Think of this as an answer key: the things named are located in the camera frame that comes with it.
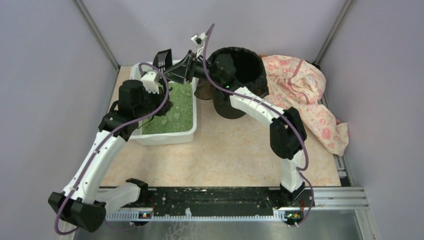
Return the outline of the black litter scoop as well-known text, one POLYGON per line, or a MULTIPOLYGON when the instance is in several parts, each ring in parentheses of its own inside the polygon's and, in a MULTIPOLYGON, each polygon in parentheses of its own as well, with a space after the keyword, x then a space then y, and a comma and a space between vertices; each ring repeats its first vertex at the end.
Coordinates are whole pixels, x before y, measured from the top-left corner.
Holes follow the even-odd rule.
POLYGON ((158 68, 161 73, 164 73, 173 65, 172 49, 159 51, 155 55, 152 65, 158 68))

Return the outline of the white plastic litter box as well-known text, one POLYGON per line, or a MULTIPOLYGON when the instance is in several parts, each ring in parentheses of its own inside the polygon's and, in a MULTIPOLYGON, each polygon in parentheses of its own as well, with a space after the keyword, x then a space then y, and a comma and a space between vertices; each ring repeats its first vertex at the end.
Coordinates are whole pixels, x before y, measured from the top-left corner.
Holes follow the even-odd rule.
POLYGON ((165 116, 150 117, 139 122, 139 128, 133 131, 130 139, 144 146, 182 144, 193 141, 198 125, 197 100, 194 96, 198 79, 191 83, 180 84, 169 81, 169 98, 173 107, 165 116), (179 120, 173 118, 174 113, 180 113, 179 120))

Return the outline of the black trash bin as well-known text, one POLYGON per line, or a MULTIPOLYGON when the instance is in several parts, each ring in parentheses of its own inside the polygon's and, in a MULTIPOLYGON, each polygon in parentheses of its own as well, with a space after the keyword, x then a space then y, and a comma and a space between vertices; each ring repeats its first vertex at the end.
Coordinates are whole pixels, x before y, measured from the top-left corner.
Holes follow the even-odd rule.
POLYGON ((235 120, 246 115, 244 111, 232 107, 231 101, 228 97, 221 98, 220 96, 215 95, 212 100, 215 111, 225 119, 235 120))

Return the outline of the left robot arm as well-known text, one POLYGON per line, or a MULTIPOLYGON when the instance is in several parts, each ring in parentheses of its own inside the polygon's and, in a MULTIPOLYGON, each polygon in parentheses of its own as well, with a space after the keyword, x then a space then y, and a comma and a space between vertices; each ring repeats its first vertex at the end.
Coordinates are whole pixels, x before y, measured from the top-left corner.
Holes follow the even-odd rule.
POLYGON ((125 80, 118 99, 102 117, 94 142, 81 166, 60 192, 52 192, 48 204, 54 210, 54 230, 65 236, 78 229, 96 231, 107 214, 143 201, 148 184, 130 178, 121 186, 99 195, 98 188, 121 148, 144 119, 164 116, 173 106, 166 78, 125 80))

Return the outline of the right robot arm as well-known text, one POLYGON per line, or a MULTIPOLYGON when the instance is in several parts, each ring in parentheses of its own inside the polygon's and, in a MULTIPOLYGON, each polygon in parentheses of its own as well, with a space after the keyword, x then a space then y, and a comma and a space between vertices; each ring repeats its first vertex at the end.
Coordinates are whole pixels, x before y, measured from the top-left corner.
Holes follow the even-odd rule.
POLYGON ((189 51, 177 63, 171 50, 165 54, 163 71, 169 81, 183 84, 197 78, 194 96, 212 100, 221 117, 235 120, 249 115, 269 128, 270 148, 282 159, 281 191, 291 201, 297 199, 305 189, 299 165, 306 130, 296 108, 283 109, 264 100, 269 89, 261 57, 243 47, 220 48, 207 60, 189 51))

